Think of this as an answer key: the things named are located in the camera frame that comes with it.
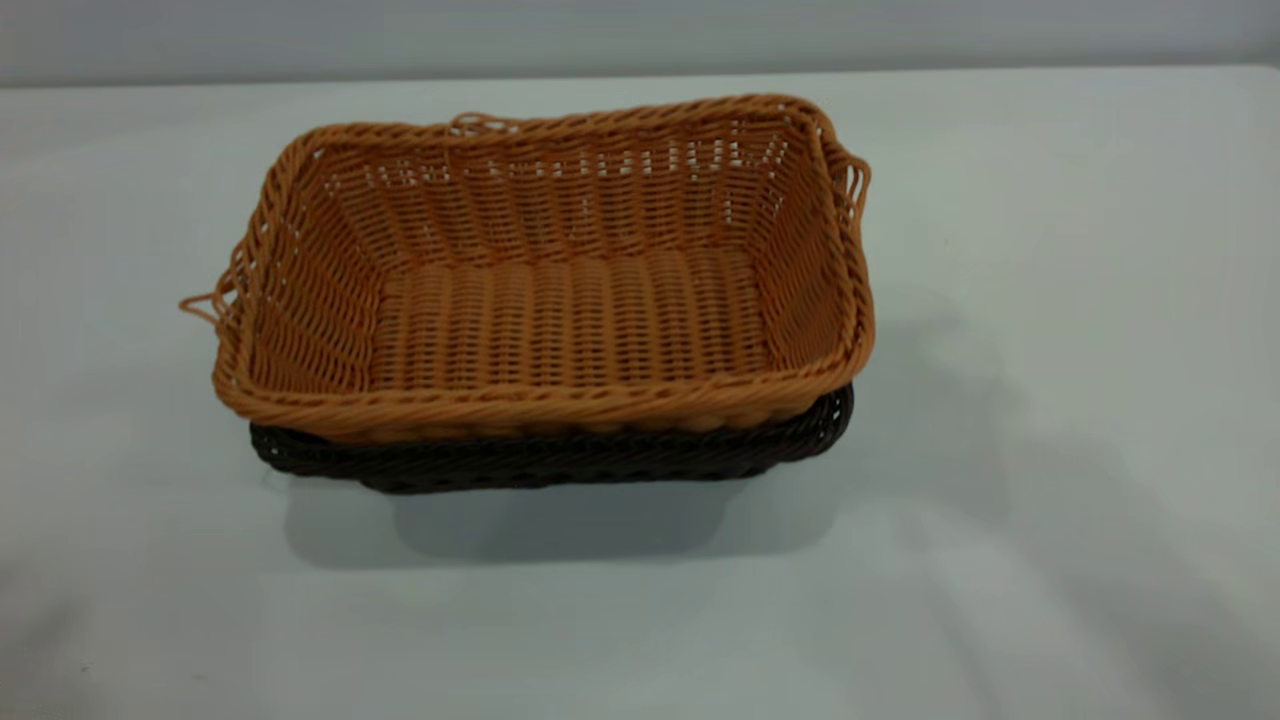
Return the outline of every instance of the basket rim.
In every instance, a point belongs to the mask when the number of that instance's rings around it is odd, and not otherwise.
[[[669,411],[673,398],[696,402],[698,415],[731,415],[741,409],[760,405],[785,405],[797,397],[817,398],[847,384],[865,365],[874,345],[876,325],[870,286],[867,279],[865,258],[861,249],[860,220],[869,181],[869,168],[838,145],[831,122],[814,104],[788,95],[742,95],[722,99],[695,100],[669,105],[646,105],[626,110],[608,110],[564,115],[552,119],[509,120],[518,132],[485,129],[460,133],[458,120],[431,126],[406,123],[344,123],[315,128],[291,142],[275,160],[262,186],[257,209],[250,220],[248,232],[237,249],[243,260],[244,249],[265,251],[269,259],[279,233],[262,234],[262,219],[282,206],[300,181],[306,164],[317,158],[325,147],[334,145],[361,145],[370,147],[466,147],[476,145],[547,141],[581,135],[590,124],[608,119],[611,128],[660,128],[707,119],[745,118],[744,108],[751,108],[755,117],[762,104],[773,104],[774,111],[767,117],[785,114],[809,124],[809,172],[820,173],[832,182],[832,213],[824,222],[822,238],[833,250],[833,263],[841,259],[845,275],[838,278],[838,302],[847,318],[840,342],[828,355],[806,365],[788,370],[769,370],[751,374],[722,374],[694,380],[666,380],[643,386],[522,386],[500,384],[476,389],[380,389],[351,393],[276,391],[253,383],[248,372],[253,356],[253,333],[239,333],[239,325],[252,328],[256,322],[256,299],[261,296],[261,277],[266,263],[236,278],[233,269],[224,274],[236,283],[219,291],[241,290],[248,283],[248,301],[244,292],[227,306],[218,318],[220,337],[214,386],[218,397],[237,414],[264,425],[282,425],[312,429],[317,434],[364,432],[376,428],[396,428],[412,423],[513,425],[543,421],[614,423],[627,421],[637,415],[646,418],[685,418],[689,413]],[[842,188],[847,167],[840,167],[837,178],[833,159],[855,163],[863,172],[860,187]],[[854,283],[858,278],[865,292]],[[564,409],[564,402],[572,410]],[[646,411],[653,406],[654,414]],[[664,414],[660,409],[668,409]]]

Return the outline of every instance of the wicker basket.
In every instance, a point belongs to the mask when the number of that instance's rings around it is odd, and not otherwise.
[[[282,473],[358,480],[379,492],[416,495],[568,483],[724,480],[758,475],[778,462],[826,452],[854,410],[846,386],[797,418],[749,430],[579,433],[553,438],[495,438],[334,445],[284,428],[250,425],[253,448]]]
[[[183,309],[228,406],[337,442],[742,429],[867,363],[868,179],[785,96],[325,127]]]

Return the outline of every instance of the tan wicker basket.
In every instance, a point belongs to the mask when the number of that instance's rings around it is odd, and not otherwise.
[[[228,406],[337,442],[748,428],[870,355],[869,177],[786,96],[324,127],[182,306]]]

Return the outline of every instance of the basket bottom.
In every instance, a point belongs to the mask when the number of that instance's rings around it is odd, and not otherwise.
[[[370,389],[596,387],[767,369],[737,246],[448,268],[388,278]]]

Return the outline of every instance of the gray wall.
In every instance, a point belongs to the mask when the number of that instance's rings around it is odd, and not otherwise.
[[[1234,61],[1280,0],[0,0],[0,83]]]

